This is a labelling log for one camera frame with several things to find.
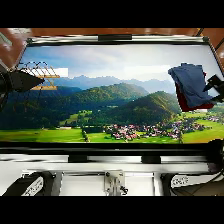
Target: brown floor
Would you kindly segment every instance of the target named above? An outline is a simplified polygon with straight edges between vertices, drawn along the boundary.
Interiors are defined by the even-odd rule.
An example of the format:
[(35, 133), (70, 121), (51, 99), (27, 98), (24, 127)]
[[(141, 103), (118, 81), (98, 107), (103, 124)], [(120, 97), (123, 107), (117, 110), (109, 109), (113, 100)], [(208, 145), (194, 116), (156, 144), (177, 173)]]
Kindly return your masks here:
[[(28, 34), (12, 34), (8, 28), (0, 28), (12, 46), (0, 44), (0, 59), (9, 67), (15, 65), (24, 41), (31, 36), (63, 36), (63, 35), (91, 35), (91, 34), (166, 34), (195, 36), (199, 28), (31, 28)], [(214, 47), (224, 37), (224, 28), (204, 28), (202, 35), (209, 36)], [(224, 66), (224, 44), (217, 54)]]

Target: clothing stack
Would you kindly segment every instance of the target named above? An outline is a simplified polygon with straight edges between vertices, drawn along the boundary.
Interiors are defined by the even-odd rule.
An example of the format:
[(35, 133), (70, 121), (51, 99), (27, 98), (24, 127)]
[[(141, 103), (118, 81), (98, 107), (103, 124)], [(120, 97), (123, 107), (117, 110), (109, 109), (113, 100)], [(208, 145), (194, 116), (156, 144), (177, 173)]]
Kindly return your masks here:
[(206, 73), (201, 65), (182, 63), (181, 66), (169, 69), (176, 85), (179, 105), (183, 112), (196, 109), (211, 109), (215, 102), (208, 92), (203, 92)]

